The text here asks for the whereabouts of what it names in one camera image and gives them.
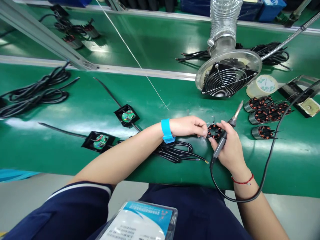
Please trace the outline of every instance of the hand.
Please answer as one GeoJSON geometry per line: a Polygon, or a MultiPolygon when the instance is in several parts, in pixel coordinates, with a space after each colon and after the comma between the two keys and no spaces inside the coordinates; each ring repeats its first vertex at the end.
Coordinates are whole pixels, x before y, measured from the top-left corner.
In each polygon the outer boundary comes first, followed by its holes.
{"type": "MultiPolygon", "coordinates": [[[[227,141],[219,154],[219,160],[232,175],[239,175],[247,171],[247,165],[244,161],[242,146],[237,132],[233,127],[225,122],[216,123],[219,127],[227,131],[227,141]]],[[[213,138],[209,138],[213,150],[216,150],[218,143],[213,138]]]]}
{"type": "Polygon", "coordinates": [[[196,116],[170,119],[170,130],[174,137],[196,134],[205,138],[208,134],[206,122],[196,116]]]}

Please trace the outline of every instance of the person's right hand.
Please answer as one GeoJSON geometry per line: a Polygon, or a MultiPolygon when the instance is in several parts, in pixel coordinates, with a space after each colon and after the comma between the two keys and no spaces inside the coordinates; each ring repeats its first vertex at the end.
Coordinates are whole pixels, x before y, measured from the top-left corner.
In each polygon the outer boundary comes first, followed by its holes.
{"type": "MultiPolygon", "coordinates": [[[[231,172],[232,175],[238,175],[238,173],[246,171],[248,168],[244,161],[238,133],[229,123],[223,120],[221,123],[216,124],[227,132],[227,141],[218,156],[220,162],[231,172]]],[[[209,138],[209,141],[213,150],[216,150],[218,146],[217,141],[213,138],[209,138]]]]}

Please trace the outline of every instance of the navy uniform sleeve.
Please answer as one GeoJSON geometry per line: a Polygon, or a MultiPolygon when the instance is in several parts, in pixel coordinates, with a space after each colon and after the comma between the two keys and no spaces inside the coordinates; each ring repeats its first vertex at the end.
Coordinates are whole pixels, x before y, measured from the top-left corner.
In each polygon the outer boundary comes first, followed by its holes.
{"type": "Polygon", "coordinates": [[[4,240],[87,239],[107,222],[110,184],[77,182],[53,193],[4,240]]]}

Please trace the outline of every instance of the circuit board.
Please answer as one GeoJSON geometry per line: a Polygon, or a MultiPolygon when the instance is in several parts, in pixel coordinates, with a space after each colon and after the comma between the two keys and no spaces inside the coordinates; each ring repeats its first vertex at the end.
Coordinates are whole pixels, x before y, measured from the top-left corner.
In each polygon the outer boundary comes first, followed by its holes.
{"type": "Polygon", "coordinates": [[[135,118],[135,116],[136,115],[133,113],[133,111],[128,110],[121,115],[121,119],[124,122],[130,122],[132,119],[135,118]]]}
{"type": "Polygon", "coordinates": [[[102,149],[106,145],[108,139],[109,137],[105,135],[97,136],[96,140],[93,142],[93,147],[96,149],[102,149]]]}

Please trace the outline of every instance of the blue wristband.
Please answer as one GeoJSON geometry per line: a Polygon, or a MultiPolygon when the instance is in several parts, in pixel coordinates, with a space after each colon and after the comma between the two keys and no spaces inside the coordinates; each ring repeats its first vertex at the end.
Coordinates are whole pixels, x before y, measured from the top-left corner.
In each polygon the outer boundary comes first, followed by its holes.
{"type": "Polygon", "coordinates": [[[165,143],[172,143],[176,140],[176,137],[172,136],[172,133],[170,130],[169,118],[161,120],[161,128],[164,135],[163,140],[165,143]]]}

